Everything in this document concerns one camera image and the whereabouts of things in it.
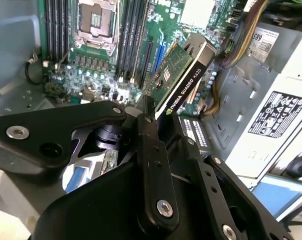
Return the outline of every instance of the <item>blue pcie slot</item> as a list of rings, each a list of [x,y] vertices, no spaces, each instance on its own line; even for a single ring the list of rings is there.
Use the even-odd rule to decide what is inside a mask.
[[[160,45],[159,50],[157,52],[157,56],[156,56],[153,72],[156,72],[156,70],[158,69],[158,67],[161,64],[162,59],[163,59],[164,50],[165,50],[165,46],[164,45]]]

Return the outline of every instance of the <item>yellow wire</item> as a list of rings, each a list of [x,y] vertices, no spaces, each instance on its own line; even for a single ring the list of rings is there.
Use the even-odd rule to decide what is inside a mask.
[[[237,56],[228,64],[228,65],[232,65],[234,63],[236,63],[247,51],[247,48],[249,47],[249,44],[251,43],[251,39],[252,36],[255,32],[255,28],[257,26],[258,20],[260,19],[260,16],[262,15],[264,9],[266,8],[266,6],[268,5],[269,0],[266,0],[260,7],[258,13],[256,14],[252,27],[250,28],[250,30],[248,31],[248,34],[245,35],[245,38],[243,40],[243,44],[239,50],[239,53],[237,54]]]

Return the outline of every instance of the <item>capacitor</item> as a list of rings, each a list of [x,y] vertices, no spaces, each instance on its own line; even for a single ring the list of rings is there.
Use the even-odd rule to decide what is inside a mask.
[[[117,97],[119,96],[119,92],[118,91],[114,91],[112,99],[113,100],[117,100]]]

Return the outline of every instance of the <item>warning label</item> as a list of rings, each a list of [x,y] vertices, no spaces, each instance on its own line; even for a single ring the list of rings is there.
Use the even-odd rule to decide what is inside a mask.
[[[302,97],[274,91],[249,133],[280,138],[302,110]]]

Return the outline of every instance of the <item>barcode label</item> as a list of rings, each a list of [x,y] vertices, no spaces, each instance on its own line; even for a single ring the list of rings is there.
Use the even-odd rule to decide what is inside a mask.
[[[278,32],[257,27],[247,54],[264,63],[279,35]]]

